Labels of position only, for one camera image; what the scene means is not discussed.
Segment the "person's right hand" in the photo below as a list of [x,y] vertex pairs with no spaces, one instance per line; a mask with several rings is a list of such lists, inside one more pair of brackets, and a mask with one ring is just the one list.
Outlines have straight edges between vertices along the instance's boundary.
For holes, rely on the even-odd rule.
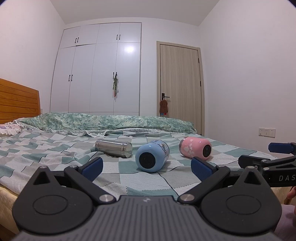
[[294,186],[287,194],[287,204],[290,204],[292,199],[296,196],[296,187]]

